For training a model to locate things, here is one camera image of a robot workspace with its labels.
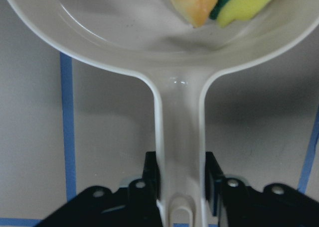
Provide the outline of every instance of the sponge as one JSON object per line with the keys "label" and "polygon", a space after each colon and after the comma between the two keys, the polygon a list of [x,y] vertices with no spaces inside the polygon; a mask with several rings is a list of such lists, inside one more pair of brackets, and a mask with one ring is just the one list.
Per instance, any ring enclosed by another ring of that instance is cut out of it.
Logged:
{"label": "sponge", "polygon": [[220,13],[220,10],[224,7],[224,5],[226,5],[227,2],[229,2],[229,0],[218,0],[216,6],[211,11],[209,18],[217,19],[217,16]]}
{"label": "sponge", "polygon": [[195,28],[205,24],[218,0],[170,0],[175,9]]}
{"label": "sponge", "polygon": [[249,20],[262,10],[271,0],[228,0],[217,15],[221,27],[234,20]]}

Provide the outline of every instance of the white plastic pan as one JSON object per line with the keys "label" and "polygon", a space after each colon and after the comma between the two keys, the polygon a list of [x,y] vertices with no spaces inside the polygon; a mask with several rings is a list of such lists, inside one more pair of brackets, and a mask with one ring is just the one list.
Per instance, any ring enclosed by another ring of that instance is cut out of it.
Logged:
{"label": "white plastic pan", "polygon": [[252,21],[185,23],[168,0],[8,0],[38,36],[90,65],[145,81],[155,99],[159,206],[206,227],[204,99],[218,77],[293,47],[319,22],[318,0],[273,0]]}

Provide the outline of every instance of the metal screw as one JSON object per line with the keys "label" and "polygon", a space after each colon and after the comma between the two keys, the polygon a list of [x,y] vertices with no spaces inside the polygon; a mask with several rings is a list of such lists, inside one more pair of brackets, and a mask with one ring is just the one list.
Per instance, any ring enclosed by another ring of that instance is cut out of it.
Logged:
{"label": "metal screw", "polygon": [[239,186],[239,183],[237,180],[235,179],[230,179],[227,181],[227,184],[230,186],[230,187],[238,187]]}
{"label": "metal screw", "polygon": [[144,188],[145,185],[146,185],[146,184],[145,184],[144,181],[139,181],[139,182],[137,182],[137,183],[135,184],[135,187],[141,189],[141,188]]}
{"label": "metal screw", "polygon": [[277,195],[282,195],[285,192],[281,186],[273,186],[271,191]]}
{"label": "metal screw", "polygon": [[103,190],[97,190],[97,191],[95,191],[94,193],[93,193],[93,197],[95,197],[95,198],[99,198],[99,197],[102,197],[102,196],[104,196],[104,191]]}

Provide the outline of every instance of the white floor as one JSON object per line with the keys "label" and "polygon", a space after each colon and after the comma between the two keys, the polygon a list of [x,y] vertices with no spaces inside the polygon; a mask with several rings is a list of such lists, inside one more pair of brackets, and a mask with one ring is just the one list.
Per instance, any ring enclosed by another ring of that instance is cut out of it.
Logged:
{"label": "white floor", "polygon": [[[0,0],[0,225],[66,201],[59,52]],[[207,150],[257,190],[298,187],[319,104],[319,28],[289,52],[224,76],[206,98]],[[73,60],[77,191],[116,190],[155,149],[153,95],[140,80]],[[319,155],[307,194],[319,201]]]}

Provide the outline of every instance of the yellow sponge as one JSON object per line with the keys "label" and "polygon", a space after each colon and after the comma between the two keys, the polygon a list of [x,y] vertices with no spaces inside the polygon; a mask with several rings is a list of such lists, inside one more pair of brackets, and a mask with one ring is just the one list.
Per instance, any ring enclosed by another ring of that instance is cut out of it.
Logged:
{"label": "yellow sponge", "polygon": [[234,20],[249,20],[253,18],[271,0],[230,0],[221,9],[217,22],[221,27]]}

